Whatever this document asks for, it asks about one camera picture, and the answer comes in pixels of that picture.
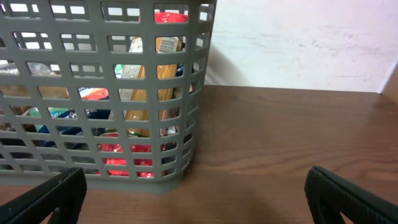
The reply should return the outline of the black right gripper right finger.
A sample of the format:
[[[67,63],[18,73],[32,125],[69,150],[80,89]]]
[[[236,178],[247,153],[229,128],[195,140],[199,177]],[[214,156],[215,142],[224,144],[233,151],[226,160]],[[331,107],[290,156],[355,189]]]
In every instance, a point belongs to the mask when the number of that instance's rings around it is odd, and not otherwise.
[[[397,205],[362,189],[331,171],[313,166],[305,180],[305,196],[315,224],[397,224]]]

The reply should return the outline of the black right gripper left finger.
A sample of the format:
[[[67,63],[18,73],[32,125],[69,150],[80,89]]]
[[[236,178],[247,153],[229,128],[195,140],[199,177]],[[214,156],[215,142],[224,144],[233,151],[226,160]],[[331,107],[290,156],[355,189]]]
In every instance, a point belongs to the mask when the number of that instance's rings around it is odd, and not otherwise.
[[[76,223],[86,191],[83,169],[69,168],[1,205],[1,223]]]

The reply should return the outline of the beige brown snack bag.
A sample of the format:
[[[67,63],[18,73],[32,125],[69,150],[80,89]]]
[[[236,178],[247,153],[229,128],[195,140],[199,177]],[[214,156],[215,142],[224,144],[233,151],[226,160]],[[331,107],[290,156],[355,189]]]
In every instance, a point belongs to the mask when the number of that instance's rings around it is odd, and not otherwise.
[[[31,74],[38,76],[57,76],[48,66],[42,63],[28,63]],[[1,65],[1,73],[5,75],[19,75],[19,70],[15,63],[5,63]],[[68,90],[62,86],[38,86],[40,96],[50,99],[69,99]],[[25,85],[1,84],[1,94],[3,96],[30,97],[30,90]],[[40,113],[33,106],[11,106],[12,112],[17,116],[40,117]],[[22,124],[27,132],[48,133],[45,126],[41,124]],[[16,131],[11,123],[1,123],[1,131]]]

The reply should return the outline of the grey plastic basket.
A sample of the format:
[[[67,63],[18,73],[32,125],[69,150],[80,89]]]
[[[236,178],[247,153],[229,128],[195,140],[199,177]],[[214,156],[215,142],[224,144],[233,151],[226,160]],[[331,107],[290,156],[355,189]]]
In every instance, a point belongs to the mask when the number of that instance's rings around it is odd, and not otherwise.
[[[92,189],[166,192],[176,188],[193,157],[200,98],[215,20],[215,0],[2,0],[1,65],[15,63],[19,75],[1,73],[1,84],[25,85],[30,97],[1,94],[1,183],[39,185],[72,167],[81,167]],[[188,16],[183,23],[156,23],[156,12]],[[135,37],[142,50],[129,51]],[[158,37],[182,37],[183,50],[160,54]],[[42,63],[57,76],[31,74],[28,63]],[[182,76],[158,80],[158,65],[183,64]],[[144,79],[122,78],[121,65],[142,65]],[[62,86],[69,99],[40,96],[38,86]],[[159,101],[157,90],[182,89],[179,99]],[[147,101],[122,101],[122,89],[147,90]],[[11,106],[33,106],[40,117],[17,116]],[[180,108],[179,116],[158,120],[158,110]],[[127,121],[127,110],[147,110],[148,121]],[[48,133],[27,132],[22,124],[41,124]],[[177,134],[160,137],[160,128],[176,126]],[[154,137],[130,138],[129,128],[148,128]],[[157,151],[175,141],[176,147]],[[101,144],[120,144],[122,153],[101,152]],[[152,167],[138,168],[132,144],[150,144]],[[104,158],[122,158],[110,166]],[[111,176],[110,169],[128,176]],[[139,170],[154,171],[153,179]]]

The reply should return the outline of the orange tan cracker package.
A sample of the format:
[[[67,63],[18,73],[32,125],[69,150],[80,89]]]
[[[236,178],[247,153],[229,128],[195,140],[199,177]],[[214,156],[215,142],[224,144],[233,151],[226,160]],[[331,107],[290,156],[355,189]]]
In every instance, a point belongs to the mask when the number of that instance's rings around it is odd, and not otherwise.
[[[188,16],[185,14],[179,14],[175,12],[156,12],[154,15],[156,23],[183,23],[188,21]],[[129,48],[130,52],[137,53],[142,50],[142,39],[135,37],[131,41]],[[182,37],[158,37],[155,40],[155,50],[157,53],[164,54],[169,52],[179,52],[183,50],[183,38]],[[142,65],[121,65],[120,68],[123,70],[122,78],[137,78],[144,79],[146,77],[146,71]],[[182,76],[183,64],[170,64],[170,65],[158,65],[156,67],[156,74],[158,80],[171,79]],[[172,99],[179,99],[182,94],[182,89],[178,88],[166,88],[157,90],[157,99],[159,101],[168,101]],[[147,90],[144,89],[122,89],[119,91],[119,96],[122,101],[147,101]],[[158,120],[165,121],[167,119],[176,118],[179,116],[180,108],[172,108],[165,110],[158,110]],[[124,112],[124,118],[127,121],[148,121],[150,118],[147,110],[127,110]],[[171,126],[168,128],[160,128],[157,133],[160,137],[172,136],[177,134],[177,127]],[[127,129],[127,135],[130,138],[149,138],[154,137],[155,134],[151,133],[148,128],[129,128]],[[167,151],[176,147],[176,142],[164,143],[159,147],[156,147],[157,151]],[[99,146],[101,152],[113,152],[122,153],[123,147],[120,144],[101,144]],[[132,144],[130,145],[130,151],[136,153],[137,157],[133,159],[134,165],[138,168],[152,167],[154,160],[149,158],[143,158],[143,154],[152,153],[152,146],[150,144]],[[125,166],[127,164],[125,159],[122,158],[104,158],[103,162],[110,166]],[[110,169],[108,174],[111,176],[128,176],[129,172],[126,170]],[[153,179],[155,177],[154,171],[139,170],[136,172],[139,178]]]

